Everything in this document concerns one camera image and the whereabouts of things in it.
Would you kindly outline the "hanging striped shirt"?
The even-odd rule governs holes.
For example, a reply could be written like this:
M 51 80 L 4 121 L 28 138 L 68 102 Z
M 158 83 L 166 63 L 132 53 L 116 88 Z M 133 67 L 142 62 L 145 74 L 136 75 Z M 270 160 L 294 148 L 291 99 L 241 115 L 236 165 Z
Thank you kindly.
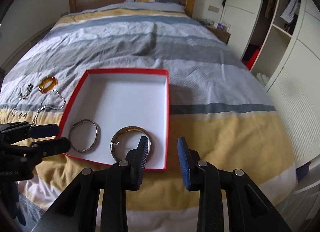
M 291 24 L 297 11 L 299 0 L 290 0 L 280 18 L 286 23 Z

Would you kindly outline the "items on nightstand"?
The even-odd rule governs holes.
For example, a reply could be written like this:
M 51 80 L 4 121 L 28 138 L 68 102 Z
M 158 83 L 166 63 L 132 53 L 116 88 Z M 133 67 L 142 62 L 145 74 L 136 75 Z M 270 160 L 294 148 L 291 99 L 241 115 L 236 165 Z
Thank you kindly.
M 229 32 L 231 25 L 225 22 L 218 22 L 211 19 L 203 19 L 203 23 L 207 27 L 211 27 L 214 29 L 223 30 L 225 32 Z

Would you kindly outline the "white wardrobe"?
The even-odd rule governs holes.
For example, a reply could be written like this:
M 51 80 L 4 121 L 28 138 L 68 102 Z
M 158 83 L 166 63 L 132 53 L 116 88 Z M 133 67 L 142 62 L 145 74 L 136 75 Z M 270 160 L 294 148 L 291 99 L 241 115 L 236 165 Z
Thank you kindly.
M 299 0 L 291 24 L 281 14 L 290 0 L 275 0 L 271 24 L 251 73 L 268 77 L 265 91 L 282 119 L 296 166 L 319 155 L 319 11 L 312 0 Z M 226 0 L 223 21 L 231 25 L 229 46 L 242 58 L 263 0 Z

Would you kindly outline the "amber resin bangle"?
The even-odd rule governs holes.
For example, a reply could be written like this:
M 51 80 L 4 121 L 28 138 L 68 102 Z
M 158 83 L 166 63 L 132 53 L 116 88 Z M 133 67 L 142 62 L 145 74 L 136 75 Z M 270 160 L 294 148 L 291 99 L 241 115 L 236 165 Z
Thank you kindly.
M 39 92 L 42 94 L 46 94 L 51 91 L 55 85 L 57 85 L 58 80 L 54 76 L 49 76 L 44 78 L 39 84 Z

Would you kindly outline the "wall switch plate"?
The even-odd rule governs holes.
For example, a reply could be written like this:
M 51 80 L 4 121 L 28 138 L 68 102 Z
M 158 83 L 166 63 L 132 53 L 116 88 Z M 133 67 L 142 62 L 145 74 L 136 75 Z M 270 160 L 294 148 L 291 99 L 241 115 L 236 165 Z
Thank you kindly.
M 214 13 L 219 13 L 220 8 L 209 5 L 208 10 Z

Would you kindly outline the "striped pillow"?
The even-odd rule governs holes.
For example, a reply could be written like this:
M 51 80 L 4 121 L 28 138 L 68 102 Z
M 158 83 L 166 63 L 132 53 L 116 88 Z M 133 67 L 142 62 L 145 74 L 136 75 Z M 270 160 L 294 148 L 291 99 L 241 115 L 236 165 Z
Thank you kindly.
M 175 3 L 179 5 L 183 5 L 180 1 L 178 0 L 126 0 L 124 1 L 125 3 L 131 3 L 131 2 L 141 2 L 141 3 Z

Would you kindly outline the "thin gold bangle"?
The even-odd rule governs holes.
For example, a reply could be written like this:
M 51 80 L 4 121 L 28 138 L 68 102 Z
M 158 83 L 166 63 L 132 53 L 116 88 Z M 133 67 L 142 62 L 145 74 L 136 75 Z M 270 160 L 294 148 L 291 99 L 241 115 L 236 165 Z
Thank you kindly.
M 97 124 L 89 119 L 82 119 L 74 123 L 69 131 L 69 140 L 74 151 L 86 153 L 95 147 L 99 129 Z

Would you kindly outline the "red object in wardrobe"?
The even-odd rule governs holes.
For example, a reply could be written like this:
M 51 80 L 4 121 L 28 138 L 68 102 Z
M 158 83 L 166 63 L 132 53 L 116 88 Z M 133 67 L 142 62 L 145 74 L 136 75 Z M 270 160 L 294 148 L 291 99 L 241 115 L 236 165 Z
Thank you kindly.
M 244 65 L 251 70 L 253 67 L 253 64 L 255 63 L 258 54 L 261 50 L 261 46 L 256 46 L 256 45 L 249 45 L 244 57 L 242 59 L 242 62 L 244 63 Z

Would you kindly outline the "wooden nightstand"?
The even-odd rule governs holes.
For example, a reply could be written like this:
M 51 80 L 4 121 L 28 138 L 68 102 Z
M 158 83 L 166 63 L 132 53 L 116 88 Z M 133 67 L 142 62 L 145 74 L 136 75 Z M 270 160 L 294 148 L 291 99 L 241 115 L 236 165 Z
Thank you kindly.
M 221 30 L 221 29 L 217 29 L 214 28 L 212 26 L 206 26 L 206 28 L 212 32 L 220 41 L 224 42 L 225 44 L 228 44 L 229 42 L 229 38 L 230 38 L 230 34 L 225 31 L 225 30 Z

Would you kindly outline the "red white shallow box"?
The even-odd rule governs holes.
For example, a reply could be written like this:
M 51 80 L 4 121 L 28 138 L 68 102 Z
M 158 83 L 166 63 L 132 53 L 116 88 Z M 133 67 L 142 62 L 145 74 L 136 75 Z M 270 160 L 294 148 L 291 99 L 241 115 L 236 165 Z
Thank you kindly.
M 169 137 L 169 72 L 164 69 L 101 68 L 87 70 L 74 89 L 60 121 L 60 136 L 69 138 L 79 120 L 94 121 L 99 129 L 93 150 L 67 156 L 112 165 L 110 144 L 120 129 L 137 126 L 153 141 L 147 170 L 165 170 Z

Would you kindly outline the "striped duvet bed cover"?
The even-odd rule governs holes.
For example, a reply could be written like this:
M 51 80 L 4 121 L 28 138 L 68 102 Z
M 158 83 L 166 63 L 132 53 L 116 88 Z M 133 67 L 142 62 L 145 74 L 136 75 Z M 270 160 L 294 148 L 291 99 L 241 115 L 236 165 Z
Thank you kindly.
M 271 99 L 230 48 L 178 4 L 120 3 L 62 17 L 5 76 L 1 122 L 59 124 L 83 74 L 99 68 L 169 72 L 167 168 L 147 170 L 140 189 L 127 193 L 130 231 L 195 230 L 199 194 L 183 186 L 180 136 L 218 169 L 244 170 L 274 205 L 291 194 L 295 160 Z M 58 83 L 42 94 L 39 84 L 49 76 Z M 22 230 L 31 231 L 86 167 L 107 165 L 58 155 L 19 182 Z

